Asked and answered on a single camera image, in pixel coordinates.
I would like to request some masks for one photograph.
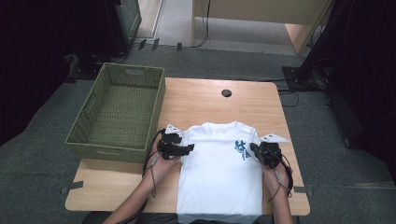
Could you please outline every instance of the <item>blue graphic print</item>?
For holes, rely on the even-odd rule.
[[[245,160],[245,158],[251,157],[250,154],[248,153],[247,149],[245,148],[245,142],[241,140],[239,143],[239,140],[235,141],[235,149],[242,154],[242,159]]]

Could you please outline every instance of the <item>white t-shirt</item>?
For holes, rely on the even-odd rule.
[[[177,191],[180,223],[196,219],[252,223],[262,214],[262,168],[249,144],[256,130],[241,122],[204,123],[180,134],[195,144],[182,158]]]

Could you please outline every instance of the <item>green wicker basket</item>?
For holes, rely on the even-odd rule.
[[[65,143],[82,159],[143,163],[163,105],[163,71],[105,63]]]

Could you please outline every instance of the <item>wooden table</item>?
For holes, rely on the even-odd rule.
[[[223,97],[228,89],[233,95]],[[288,125],[277,93],[276,85],[264,82],[226,81],[192,78],[166,79],[166,92],[158,129],[168,123],[187,130],[192,125],[240,121],[254,127],[259,136],[276,133],[290,139]],[[292,142],[281,143],[282,153],[293,169],[294,186],[303,187]],[[180,165],[157,187],[157,197],[149,198],[146,212],[175,213],[177,181]],[[142,165],[118,161],[81,160],[74,182],[83,181],[83,188],[71,189],[65,206],[71,211],[114,211],[141,180]],[[272,214],[267,201],[270,193],[263,187],[263,213]],[[305,193],[293,192],[291,213],[309,214]]]
[[[192,0],[192,46],[195,17],[206,17],[208,1]],[[296,53],[301,54],[317,27],[326,22],[331,3],[332,0],[216,0],[210,2],[209,18],[285,23]]]

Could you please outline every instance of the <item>gray carpet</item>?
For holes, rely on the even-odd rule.
[[[159,66],[167,77],[265,80],[283,78],[281,66],[304,57],[205,49],[134,49],[122,63]],[[63,84],[29,127],[0,147],[0,223],[80,223],[85,212],[64,208],[78,158],[64,145],[93,81]],[[394,223],[396,190],[386,164],[345,147],[323,92],[297,92],[284,107],[311,213],[302,223]],[[297,102],[281,95],[282,104]]]

